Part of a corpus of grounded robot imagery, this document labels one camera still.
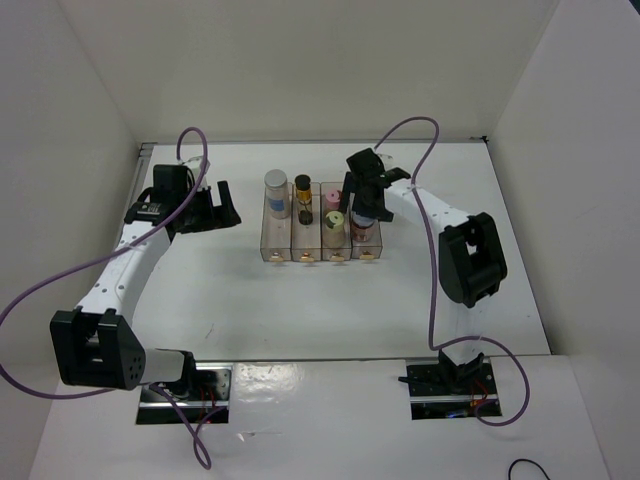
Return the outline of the pink-lid spice jar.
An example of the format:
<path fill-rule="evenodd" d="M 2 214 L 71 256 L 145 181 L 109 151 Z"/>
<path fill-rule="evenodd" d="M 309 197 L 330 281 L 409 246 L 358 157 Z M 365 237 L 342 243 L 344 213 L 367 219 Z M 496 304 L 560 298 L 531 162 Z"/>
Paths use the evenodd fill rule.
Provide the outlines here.
<path fill-rule="evenodd" d="M 330 189 L 324 194 L 324 205 L 327 212 L 339 211 L 341 204 L 341 191 L 339 189 Z"/>

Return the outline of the red-label lid spice jar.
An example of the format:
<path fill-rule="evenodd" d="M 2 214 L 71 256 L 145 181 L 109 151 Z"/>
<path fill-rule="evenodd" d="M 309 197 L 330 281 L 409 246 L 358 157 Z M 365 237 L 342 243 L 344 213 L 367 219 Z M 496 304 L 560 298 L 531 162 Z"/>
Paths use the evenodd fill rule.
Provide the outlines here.
<path fill-rule="evenodd" d="M 375 218 L 353 212 L 350 223 L 352 240 L 354 242 L 357 244 L 371 244 L 374 241 L 378 225 L 378 221 Z"/>

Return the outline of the black-gold cap spice bottle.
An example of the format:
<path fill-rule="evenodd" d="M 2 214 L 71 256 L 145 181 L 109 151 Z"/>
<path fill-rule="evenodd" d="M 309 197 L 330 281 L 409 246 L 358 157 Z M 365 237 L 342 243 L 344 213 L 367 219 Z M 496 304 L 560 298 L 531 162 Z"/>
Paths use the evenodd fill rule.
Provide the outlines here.
<path fill-rule="evenodd" d="M 296 201 L 298 206 L 298 221 L 307 226 L 313 223 L 311 179 L 306 174 L 300 174 L 294 179 Z"/>

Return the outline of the silver-lid blue-label bottle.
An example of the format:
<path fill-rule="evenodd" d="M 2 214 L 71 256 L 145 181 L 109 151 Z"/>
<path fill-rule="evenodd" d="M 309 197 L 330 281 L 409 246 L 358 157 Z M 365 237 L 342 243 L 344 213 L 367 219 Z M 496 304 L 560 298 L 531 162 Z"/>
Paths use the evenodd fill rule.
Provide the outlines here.
<path fill-rule="evenodd" d="M 284 171 L 272 169 L 264 176 L 267 206 L 272 217 L 285 219 L 290 216 L 288 178 Z"/>

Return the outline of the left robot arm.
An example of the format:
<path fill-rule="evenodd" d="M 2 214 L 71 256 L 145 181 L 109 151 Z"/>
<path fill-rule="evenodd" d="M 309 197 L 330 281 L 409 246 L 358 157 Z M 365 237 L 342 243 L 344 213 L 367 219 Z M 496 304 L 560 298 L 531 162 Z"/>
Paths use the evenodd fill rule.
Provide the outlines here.
<path fill-rule="evenodd" d="M 227 182 L 212 200 L 202 157 L 153 169 L 153 183 L 129 207 L 118 248 L 91 290 L 70 311 L 58 311 L 50 333 L 66 385 L 133 390 L 163 384 L 176 399 L 193 396 L 205 379 L 191 352 L 147 349 L 132 324 L 138 301 L 178 234 L 240 224 Z"/>

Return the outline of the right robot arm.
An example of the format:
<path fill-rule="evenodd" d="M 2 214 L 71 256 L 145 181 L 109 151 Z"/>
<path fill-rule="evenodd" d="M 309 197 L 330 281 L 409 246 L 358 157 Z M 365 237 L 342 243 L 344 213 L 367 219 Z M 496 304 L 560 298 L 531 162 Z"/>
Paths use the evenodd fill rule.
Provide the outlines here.
<path fill-rule="evenodd" d="M 497 293 L 507 276 L 507 265 L 493 217 L 452 207 L 415 185 L 405 170 L 387 169 L 371 148 L 351 155 L 346 163 L 340 210 L 351 211 L 355 237 L 368 240 L 375 223 L 390 222 L 396 215 L 428 226 L 434 284 L 459 306 L 460 321 L 468 318 L 479 301 Z"/>

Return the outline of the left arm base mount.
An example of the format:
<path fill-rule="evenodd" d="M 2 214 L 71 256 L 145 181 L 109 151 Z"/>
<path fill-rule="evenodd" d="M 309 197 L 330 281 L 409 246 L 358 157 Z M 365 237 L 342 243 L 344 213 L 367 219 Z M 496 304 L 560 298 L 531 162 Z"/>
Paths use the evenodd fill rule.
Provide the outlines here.
<path fill-rule="evenodd" d="M 231 363 L 197 362 L 196 373 L 189 386 L 177 382 L 160 383 L 160 392 L 157 392 L 145 385 L 140 392 L 136 424 L 180 424 L 182 420 L 178 411 L 193 427 L 200 422 L 227 424 L 232 380 Z"/>

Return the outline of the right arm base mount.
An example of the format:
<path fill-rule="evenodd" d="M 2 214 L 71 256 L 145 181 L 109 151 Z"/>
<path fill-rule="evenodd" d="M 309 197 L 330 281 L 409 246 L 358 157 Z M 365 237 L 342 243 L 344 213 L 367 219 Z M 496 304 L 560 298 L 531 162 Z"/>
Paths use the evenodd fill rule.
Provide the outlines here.
<path fill-rule="evenodd" d="M 413 420 L 502 415 L 491 363 L 483 354 L 456 366 L 443 352 L 434 362 L 409 363 L 398 381 L 408 389 Z"/>

